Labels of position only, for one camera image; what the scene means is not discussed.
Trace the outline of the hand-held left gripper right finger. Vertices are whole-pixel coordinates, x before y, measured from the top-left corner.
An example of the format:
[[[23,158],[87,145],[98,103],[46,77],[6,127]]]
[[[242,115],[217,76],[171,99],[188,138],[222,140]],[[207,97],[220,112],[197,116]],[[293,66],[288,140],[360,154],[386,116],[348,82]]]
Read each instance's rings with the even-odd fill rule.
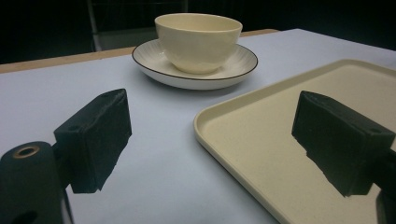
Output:
[[[341,195],[366,195],[376,184],[396,197],[393,131],[331,97],[302,91],[291,134]]]

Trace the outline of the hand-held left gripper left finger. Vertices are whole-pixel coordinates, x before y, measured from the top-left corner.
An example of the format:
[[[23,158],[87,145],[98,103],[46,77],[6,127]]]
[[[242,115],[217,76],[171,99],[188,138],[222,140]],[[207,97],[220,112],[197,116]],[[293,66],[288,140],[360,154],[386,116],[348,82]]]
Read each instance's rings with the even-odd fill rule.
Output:
[[[105,92],[54,131],[56,157],[75,193],[100,190],[132,135],[127,91]]]

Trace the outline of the beige plastic tray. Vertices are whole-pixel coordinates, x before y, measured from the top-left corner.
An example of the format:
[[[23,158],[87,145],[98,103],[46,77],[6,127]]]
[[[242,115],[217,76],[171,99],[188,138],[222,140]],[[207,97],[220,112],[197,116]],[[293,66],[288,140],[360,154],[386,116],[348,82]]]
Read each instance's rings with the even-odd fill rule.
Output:
[[[343,197],[293,138],[301,91],[396,132],[396,70],[341,60],[210,106],[194,120],[196,137],[281,224],[377,224],[379,188]]]

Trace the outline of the white plate with dark rim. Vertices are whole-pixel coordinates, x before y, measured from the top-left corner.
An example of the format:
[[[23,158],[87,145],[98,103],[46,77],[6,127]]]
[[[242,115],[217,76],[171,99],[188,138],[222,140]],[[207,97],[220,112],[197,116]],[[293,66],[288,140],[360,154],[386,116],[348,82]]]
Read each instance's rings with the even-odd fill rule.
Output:
[[[259,63],[250,49],[238,45],[226,64],[216,71],[203,75],[189,74],[178,70],[166,59],[158,40],[139,45],[132,57],[148,77],[168,86],[196,91],[223,89],[240,83]]]

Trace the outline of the cream ceramic bowl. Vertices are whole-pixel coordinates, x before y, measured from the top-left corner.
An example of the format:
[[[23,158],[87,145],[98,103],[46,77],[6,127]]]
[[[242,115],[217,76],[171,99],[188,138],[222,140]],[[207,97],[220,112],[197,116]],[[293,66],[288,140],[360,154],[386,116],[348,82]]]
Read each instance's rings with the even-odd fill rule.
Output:
[[[224,65],[243,28],[240,21],[201,13],[165,14],[154,22],[168,61],[191,74],[211,73]]]

